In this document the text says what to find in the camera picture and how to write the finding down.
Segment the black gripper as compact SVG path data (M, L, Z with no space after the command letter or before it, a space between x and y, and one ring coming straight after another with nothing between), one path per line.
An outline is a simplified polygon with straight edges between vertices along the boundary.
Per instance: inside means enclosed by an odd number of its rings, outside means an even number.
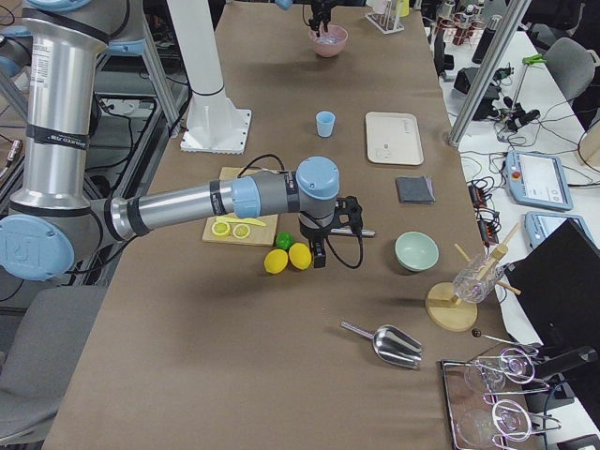
M300 213L300 233L311 243L314 268L326 266L324 241L334 229L349 229L352 236L358 240L362 239L362 211L362 206L357 198L348 196L336 198L333 216L328 223L324 223L323 219L317 219L307 212Z
M336 6L335 0L310 0L312 17L308 20L311 31L320 37L326 37L329 33L328 25L331 21L331 11Z

